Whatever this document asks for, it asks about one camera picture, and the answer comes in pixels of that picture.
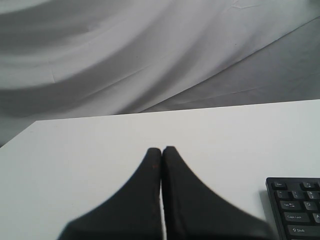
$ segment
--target black keyboard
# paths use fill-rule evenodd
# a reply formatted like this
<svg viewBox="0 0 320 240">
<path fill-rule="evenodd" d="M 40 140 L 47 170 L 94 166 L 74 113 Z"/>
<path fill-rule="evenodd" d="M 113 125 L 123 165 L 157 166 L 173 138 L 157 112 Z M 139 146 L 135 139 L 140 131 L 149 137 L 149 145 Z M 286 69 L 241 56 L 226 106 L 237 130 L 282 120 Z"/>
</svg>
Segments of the black keyboard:
<svg viewBox="0 0 320 240">
<path fill-rule="evenodd" d="M 268 177 L 281 240 L 320 240 L 320 178 Z"/>
</svg>

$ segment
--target shift key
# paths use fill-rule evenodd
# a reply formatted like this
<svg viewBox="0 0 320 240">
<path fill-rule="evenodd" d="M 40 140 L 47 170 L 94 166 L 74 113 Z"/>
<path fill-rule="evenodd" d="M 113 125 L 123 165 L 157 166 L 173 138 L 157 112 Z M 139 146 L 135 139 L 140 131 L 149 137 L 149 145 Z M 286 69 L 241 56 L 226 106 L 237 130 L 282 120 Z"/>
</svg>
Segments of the shift key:
<svg viewBox="0 0 320 240">
<path fill-rule="evenodd" d="M 288 225 L 291 236 L 320 238 L 320 226 Z"/>
<path fill-rule="evenodd" d="M 299 211 L 301 205 L 298 201 L 280 201 L 281 208 L 283 210 Z"/>
</svg>

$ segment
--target keyboard key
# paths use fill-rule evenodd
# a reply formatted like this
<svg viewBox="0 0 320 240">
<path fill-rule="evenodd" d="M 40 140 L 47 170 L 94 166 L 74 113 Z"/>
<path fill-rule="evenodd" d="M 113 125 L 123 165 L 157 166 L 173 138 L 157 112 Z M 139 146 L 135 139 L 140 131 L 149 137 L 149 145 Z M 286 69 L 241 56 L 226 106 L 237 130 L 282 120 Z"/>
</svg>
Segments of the keyboard key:
<svg viewBox="0 0 320 240">
<path fill-rule="evenodd" d="M 313 213 L 312 215 L 313 215 L 314 221 L 317 224 L 320 224 L 320 213 Z"/>
<path fill-rule="evenodd" d="M 290 199 L 289 193 L 287 191 L 276 191 L 276 195 L 279 199 Z"/>
<path fill-rule="evenodd" d="M 304 201 L 303 204 L 305 206 L 305 209 L 307 209 L 308 211 L 318 211 L 317 205 L 313 201 Z"/>
<path fill-rule="evenodd" d="M 279 190 L 286 190 L 287 189 L 287 185 L 282 181 L 275 181 L 273 183 L 273 188 L 274 189 L 279 189 Z"/>
<path fill-rule="evenodd" d="M 295 222 L 295 223 L 310 222 L 310 218 L 308 217 L 308 214 L 305 212 L 284 212 L 283 215 L 287 222 Z"/>
<path fill-rule="evenodd" d="M 305 199 L 305 195 L 303 191 L 292 191 L 292 195 L 294 199 Z"/>
<path fill-rule="evenodd" d="M 302 188 L 305 190 L 313 190 L 316 189 L 316 185 L 312 182 L 303 182 L 302 183 Z"/>
<path fill-rule="evenodd" d="M 291 210 L 291 211 L 301 210 L 301 206 L 298 201 L 280 201 L 280 206 L 283 210 Z"/>
<path fill-rule="evenodd" d="M 287 228 L 291 236 L 320 238 L 320 226 L 288 225 Z"/>
<path fill-rule="evenodd" d="M 319 193 L 317 191 L 307 191 L 306 194 L 308 194 L 310 199 L 320 199 Z"/>
</svg>

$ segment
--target white desk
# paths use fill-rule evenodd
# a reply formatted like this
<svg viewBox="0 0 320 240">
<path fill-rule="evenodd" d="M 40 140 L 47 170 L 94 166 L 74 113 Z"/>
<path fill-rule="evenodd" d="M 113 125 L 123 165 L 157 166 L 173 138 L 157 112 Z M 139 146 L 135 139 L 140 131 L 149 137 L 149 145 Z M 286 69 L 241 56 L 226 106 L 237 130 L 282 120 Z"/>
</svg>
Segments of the white desk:
<svg viewBox="0 0 320 240">
<path fill-rule="evenodd" d="M 147 148 L 167 145 L 266 219 L 266 178 L 320 177 L 319 143 L 320 100 L 37 121 L 0 148 L 0 239 L 56 239 L 117 191 Z"/>
</svg>

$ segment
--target white sheet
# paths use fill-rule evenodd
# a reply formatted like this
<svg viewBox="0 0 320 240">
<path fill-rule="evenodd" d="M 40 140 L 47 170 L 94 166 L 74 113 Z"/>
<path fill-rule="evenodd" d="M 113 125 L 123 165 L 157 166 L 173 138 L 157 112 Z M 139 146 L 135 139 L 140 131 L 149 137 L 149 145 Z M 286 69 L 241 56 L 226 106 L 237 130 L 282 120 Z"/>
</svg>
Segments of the white sheet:
<svg viewBox="0 0 320 240">
<path fill-rule="evenodd" d="M 0 143 L 35 120 L 143 111 L 318 16 L 318 0 L 1 1 Z"/>
</svg>

